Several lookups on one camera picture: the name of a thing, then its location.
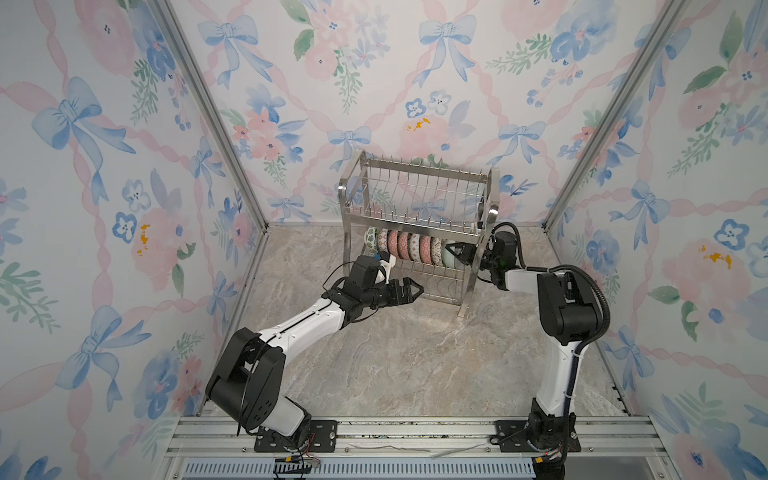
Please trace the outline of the mint green bowl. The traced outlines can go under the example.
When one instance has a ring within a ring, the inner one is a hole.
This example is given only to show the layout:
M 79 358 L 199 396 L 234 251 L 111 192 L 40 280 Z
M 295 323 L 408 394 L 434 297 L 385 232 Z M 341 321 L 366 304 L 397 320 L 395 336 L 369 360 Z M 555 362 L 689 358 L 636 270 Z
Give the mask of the mint green bowl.
M 444 240 L 442 245 L 442 264 L 447 269 L 456 269 L 458 265 L 458 261 L 456 259 L 456 256 L 452 253 L 450 246 L 453 245 L 454 242 L 450 240 Z

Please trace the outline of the green leaf pattern bowl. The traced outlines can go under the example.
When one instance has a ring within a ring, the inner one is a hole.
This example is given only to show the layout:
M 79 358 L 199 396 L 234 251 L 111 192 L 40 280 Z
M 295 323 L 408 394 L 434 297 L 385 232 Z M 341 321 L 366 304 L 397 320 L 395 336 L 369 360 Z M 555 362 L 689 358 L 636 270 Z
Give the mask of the green leaf pattern bowl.
M 376 227 L 368 227 L 364 235 L 365 246 L 372 252 L 376 253 L 379 250 L 378 247 L 378 230 Z

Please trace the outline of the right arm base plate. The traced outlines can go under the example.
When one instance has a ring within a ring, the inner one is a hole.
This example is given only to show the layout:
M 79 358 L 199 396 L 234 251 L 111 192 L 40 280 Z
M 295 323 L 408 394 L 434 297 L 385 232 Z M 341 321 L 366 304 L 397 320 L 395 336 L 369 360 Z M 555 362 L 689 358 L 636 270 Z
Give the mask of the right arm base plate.
M 539 437 L 543 444 L 535 444 L 526 420 L 496 420 L 494 427 L 495 433 L 488 440 L 502 453 L 553 453 L 558 450 L 562 440 L 561 433 L 545 433 Z

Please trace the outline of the green geometric pattern bowl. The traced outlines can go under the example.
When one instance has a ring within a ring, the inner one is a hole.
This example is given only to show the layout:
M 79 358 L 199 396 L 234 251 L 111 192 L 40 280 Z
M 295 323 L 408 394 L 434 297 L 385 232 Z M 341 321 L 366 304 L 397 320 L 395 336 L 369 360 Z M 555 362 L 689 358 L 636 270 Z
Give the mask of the green geometric pattern bowl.
M 408 252 L 413 262 L 421 262 L 420 240 L 421 236 L 419 234 L 412 233 L 409 235 Z

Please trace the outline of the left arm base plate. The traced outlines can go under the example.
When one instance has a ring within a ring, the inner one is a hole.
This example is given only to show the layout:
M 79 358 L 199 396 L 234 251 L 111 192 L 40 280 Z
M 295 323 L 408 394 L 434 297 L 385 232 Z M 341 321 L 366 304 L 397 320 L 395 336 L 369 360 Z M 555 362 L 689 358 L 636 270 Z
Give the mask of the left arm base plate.
M 337 442 L 336 420 L 303 421 L 290 436 L 261 426 L 255 436 L 257 453 L 333 453 Z

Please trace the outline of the steel two-tier dish rack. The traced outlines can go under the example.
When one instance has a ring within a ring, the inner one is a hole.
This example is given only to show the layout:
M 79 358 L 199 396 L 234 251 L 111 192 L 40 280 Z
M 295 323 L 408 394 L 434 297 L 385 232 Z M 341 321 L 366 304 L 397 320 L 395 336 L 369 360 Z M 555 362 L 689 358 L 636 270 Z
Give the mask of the steel two-tier dish rack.
M 496 168 L 473 172 L 355 151 L 337 187 L 343 259 L 357 256 L 353 229 L 371 226 L 467 242 L 483 251 L 500 210 L 500 179 Z M 456 306 L 461 318 L 468 314 L 479 270 L 478 260 L 447 269 L 411 259 L 393 269 L 422 284 L 426 298 Z

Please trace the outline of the maroon patterned white bowl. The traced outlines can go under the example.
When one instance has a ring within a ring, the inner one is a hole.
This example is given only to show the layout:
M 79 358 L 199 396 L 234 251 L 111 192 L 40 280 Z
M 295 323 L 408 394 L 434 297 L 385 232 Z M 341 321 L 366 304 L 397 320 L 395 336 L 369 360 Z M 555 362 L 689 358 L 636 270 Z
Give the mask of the maroon patterned white bowl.
M 443 266 L 443 241 L 440 238 L 433 237 L 430 247 L 432 263 L 436 266 Z

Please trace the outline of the blue triangle pattern bowl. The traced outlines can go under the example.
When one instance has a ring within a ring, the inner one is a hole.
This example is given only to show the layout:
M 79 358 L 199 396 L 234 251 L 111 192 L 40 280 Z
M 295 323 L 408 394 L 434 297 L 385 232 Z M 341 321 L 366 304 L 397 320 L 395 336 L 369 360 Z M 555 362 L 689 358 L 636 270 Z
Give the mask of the blue triangle pattern bowl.
M 379 229 L 377 232 L 377 249 L 380 252 L 390 253 L 389 250 L 389 230 Z

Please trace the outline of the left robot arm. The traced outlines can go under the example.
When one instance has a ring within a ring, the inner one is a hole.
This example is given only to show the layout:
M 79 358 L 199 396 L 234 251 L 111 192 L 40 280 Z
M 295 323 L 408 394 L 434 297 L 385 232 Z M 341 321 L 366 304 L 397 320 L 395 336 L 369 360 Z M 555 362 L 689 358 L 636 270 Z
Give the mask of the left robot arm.
M 302 449 L 309 442 L 312 415 L 282 394 L 286 367 L 319 340 L 368 319 L 387 307 L 415 302 L 424 287 L 410 277 L 393 278 L 396 258 L 383 251 L 346 262 L 349 272 L 323 288 L 310 307 L 277 325 L 237 330 L 205 388 L 213 402 L 249 435 L 266 429 L 278 441 Z

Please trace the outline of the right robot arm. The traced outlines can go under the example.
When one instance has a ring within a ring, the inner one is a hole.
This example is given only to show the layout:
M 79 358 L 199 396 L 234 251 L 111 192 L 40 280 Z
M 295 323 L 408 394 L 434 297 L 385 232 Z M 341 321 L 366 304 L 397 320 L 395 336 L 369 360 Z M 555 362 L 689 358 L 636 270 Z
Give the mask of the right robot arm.
M 539 324 L 548 338 L 544 375 L 524 425 L 500 431 L 489 442 L 501 450 L 535 452 L 536 466 L 562 467 L 577 450 L 573 403 L 583 354 L 610 326 L 605 294 L 575 265 L 527 264 L 520 231 L 511 222 L 491 229 L 483 251 L 466 242 L 451 243 L 446 250 L 463 265 L 478 260 L 479 269 L 489 274 L 485 281 L 498 290 L 536 296 Z

